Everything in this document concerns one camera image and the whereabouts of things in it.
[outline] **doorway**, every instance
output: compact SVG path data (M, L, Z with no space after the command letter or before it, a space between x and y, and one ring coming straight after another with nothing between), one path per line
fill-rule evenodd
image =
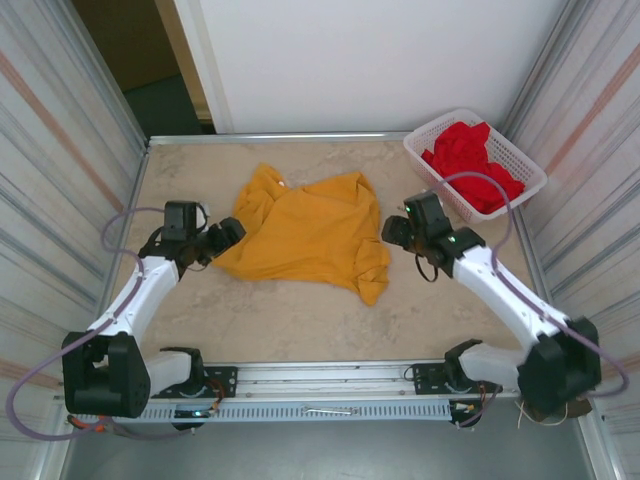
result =
M72 0L144 135L213 134L173 0Z

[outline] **yellow t-shirt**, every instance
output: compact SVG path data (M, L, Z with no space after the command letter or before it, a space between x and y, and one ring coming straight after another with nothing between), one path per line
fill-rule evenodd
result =
M243 280L327 282L367 305L385 290L389 252L380 242L380 209L360 172L290 189L260 165L233 211L246 235L214 260Z

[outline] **corrugated metal sheet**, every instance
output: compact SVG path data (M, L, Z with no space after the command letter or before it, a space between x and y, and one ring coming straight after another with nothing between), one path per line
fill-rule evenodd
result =
M68 2L0 4L0 398L94 318L112 256L99 231L123 209L145 152ZM24 388L42 426L60 365ZM0 416L0 476L26 478L35 443Z
M640 475L640 3L588 2L511 135L549 176L524 208L554 302L598 326L631 388L599 401ZM603 366L605 383L618 382Z

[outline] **mounting plate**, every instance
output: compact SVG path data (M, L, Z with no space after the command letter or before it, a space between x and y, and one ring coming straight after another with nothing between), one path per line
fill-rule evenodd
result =
M502 391L502 387L491 382L469 381L467 388L456 390L447 382L447 375L444 371L444 363L415 363L410 369L413 372L413 387L416 395L451 395L451 394L471 394L480 395L480 383L484 385L486 394L490 395Z
M204 375L205 375L205 386L195 395L185 395L181 393L178 388L175 386L171 386L169 388L165 388L157 395L154 395L151 398L155 399L176 399L176 398L218 398L218 392L215 391L211 386L206 384L208 379L215 379L222 384L224 388L224 396L225 398L234 398L236 396L236 389L238 386L238 367L230 367L230 366L205 366L204 367Z

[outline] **wire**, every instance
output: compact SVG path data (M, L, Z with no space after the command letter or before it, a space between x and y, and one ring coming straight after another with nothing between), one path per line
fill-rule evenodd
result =
M413 365L409 365L407 367L407 369L404 371L404 373L402 374L402 378L404 378L407 382L413 382L415 381L415 379L413 378L407 378L407 373L409 372L409 370L411 370L413 368Z
M420 275L422 276L422 278L424 278L429 283L435 282L438 279L438 267L433 267L433 278L429 278L424 274L424 271L422 270L422 265L420 265L420 255L416 253L415 258L416 258L416 267L418 267L418 272L420 272Z
M480 391L480 403L484 405L484 401L487 399L487 389L484 386L484 382L478 382L478 390Z
M71 414L67 415L67 422L69 422L69 424L73 428L77 428L79 430L84 430L85 428L88 428L90 426L89 423L81 422L80 420L78 420L77 417L74 417ZM96 433L103 433L104 431L105 431L105 425L100 425L98 428L95 429Z
M548 316L546 314L546 312L544 312L538 305L536 305L534 302L529 300L529 298L527 298L522 292L520 292L520 290L518 290L514 285L512 285L511 282L509 281L509 279L507 277L505 277L504 274L498 268L499 267L499 265L498 265L498 252L508 242L509 237L511 236L511 232L513 230L513 225L515 223L515 215L513 213L513 209L511 208L511 201L509 200L507 192L505 192L504 188L502 188L502 186L498 182L496 182L493 178L491 178L488 175L485 175L483 173L478 173L478 172L459 172L459 173L454 173L453 175L449 175L449 176L443 178L442 180L439 180L438 183L436 183L431 188L429 188L427 190L427 192L438 190L438 189L442 188L445 184L449 184L451 181L453 181L453 180L455 180L457 178L463 178L463 177L481 178L481 179L486 180L489 183L491 183L494 187L496 187L496 189L498 190L498 192L502 196L502 199L504 200L505 206L507 207L507 214L508 214L508 219L509 219L509 222L507 224L507 230L506 230L504 236L502 237L502 239L491 250L491 266L493 268L494 273L496 274L496 277L504 284L505 287L507 287L511 291L511 293L513 293L516 297L518 297L518 299L520 301L522 301L529 308L531 308L534 312L536 312L543 320L548 321L553 326L555 326L558 330L563 332L565 335L570 336L571 338L573 338L574 340L576 340L577 342L581 343L582 345L587 347L589 350L591 350L592 352L597 354L599 357L604 358L607 362L609 362L618 371L618 373L620 374L620 378L622 379L622 384L618 388L615 388L614 390L611 390L609 392L594 392L594 393L591 393L591 394L587 395L588 397L608 397L608 396L618 395L618 394L624 392L627 388L629 388L629 375L626 372L626 370L625 370L624 366L622 365L622 363L620 363L618 360L614 359L605 350L600 348L598 345L593 343L588 338L586 338L586 337L580 335L579 333L571 330L567 325L562 324L561 322L558 322L556 319ZM463 427L465 425L468 425L473 420L475 420L480 415L482 415L482 413L486 410L486 408L491 404L493 398L495 398L495 395L497 394L496 392L494 392L494 395L489 399L489 401L486 403L486 405L476 415L474 415L469 420L465 420L463 423L461 423L459 425L459 427Z
M209 223L209 215L207 215L207 212L204 211L204 207L202 206L202 204L200 202L198 202L198 209L200 209L200 211L202 212L202 216L204 217L204 223L202 224L202 226L200 228L198 228L197 232L200 233L202 232L205 228L207 228L207 223Z
M224 387L222 386L222 383L215 379L215 378L210 378L207 380L207 384L209 384L209 386L214 390L218 392L218 398L216 399L215 402L213 402L213 404L211 405L211 408L209 409L209 411L215 413L218 411L218 408L220 407L220 402L222 402L222 400L224 399Z
M85 335L83 335L82 337L77 339L75 342L70 343L66 347L60 349L58 352L56 352L51 357L49 357L46 360L43 360L42 362L40 362L34 368L29 370L27 373L25 373L13 385L13 387L11 387L11 390L9 390L9 394L7 395L7 399L5 401L5 412L7 414L7 418L11 422L11 424L20 433L22 433L22 434L24 434L24 435L26 435L28 437L34 438L36 440L42 440L42 441L48 441L48 442L59 442L59 441L71 440L71 439L77 438L77 437L79 437L81 435L87 434L88 432L95 431L95 430L99 429L100 427L104 427L107 424L112 424L112 423L114 424L113 420L110 417L104 417L104 418L100 419L99 421L97 421L95 423L85 424L85 425L87 425L86 427L84 427L82 429L76 429L72 433L68 433L68 434L64 434L64 435L46 435L46 434L43 434L43 433L40 433L40 432L36 432L35 430L30 429L24 423L22 423L22 421L18 418L18 415L17 415L16 410L15 410L15 399L16 399L16 395L18 394L20 389L32 377L37 375L39 372L44 370L46 367L51 365L53 362L55 362L59 358L63 357L67 353L75 350L76 348L84 345L89 340L91 340L94 337L97 337L103 331L105 331L109 327L109 325L111 325L113 323L114 318L117 318L124 311L124 309L127 308L127 305L129 305L129 303L131 302L133 297L136 295L138 290L140 290L140 286L142 285L142 280L144 278L143 277L143 275L144 275L144 265L143 265L142 260L140 259L140 257L138 257L138 255L132 250L128 250L126 248L112 247L106 241L107 232L109 231L109 228L116 221L118 221L120 218L127 217L127 216L129 216L129 215L131 215L133 213L137 213L137 212L161 212L162 213L162 212L164 212L164 210L162 210L161 208L153 208L153 207L138 207L138 208L131 208L131 209L125 210L125 211L115 215L114 217L112 217L104 225L104 227L102 228L102 231L100 232L100 243L102 244L102 247L107 252L115 253L115 254L121 253L121 254L124 254L124 255L129 255L129 256L131 256L131 257L133 257L135 259L136 265L138 267L138 276L136 278L136 282L135 282L133 288L131 289L129 294L125 297L125 299L122 301L122 303L115 309L112 317L110 317L107 320L105 320L95 330L91 330L91 331L87 332Z
M520 415L518 415L518 430L520 430L520 422L522 421L522 415L527 417L531 422L537 423L538 425L541 425L543 427L557 427L558 425L562 425L564 421L567 419L567 417L569 416L569 403L565 403L564 416L562 417L562 420L558 422L553 422L553 423L538 422L537 420L534 420L533 418L531 418L529 414L524 411L524 400L520 403L520 405L518 405L518 402L513 402L513 403L515 404L516 407L520 409Z

